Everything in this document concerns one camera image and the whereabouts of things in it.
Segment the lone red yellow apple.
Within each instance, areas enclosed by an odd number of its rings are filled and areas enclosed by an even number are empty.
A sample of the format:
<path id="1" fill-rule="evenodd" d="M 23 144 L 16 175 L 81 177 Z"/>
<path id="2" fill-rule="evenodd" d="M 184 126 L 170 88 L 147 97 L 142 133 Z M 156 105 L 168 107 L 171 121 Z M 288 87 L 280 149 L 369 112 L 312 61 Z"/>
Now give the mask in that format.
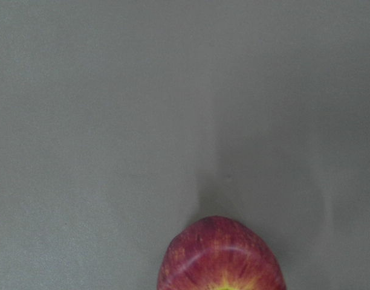
<path id="1" fill-rule="evenodd" d="M 269 246 L 233 219 L 209 216 L 175 236 L 165 252 L 157 289 L 286 289 Z"/>

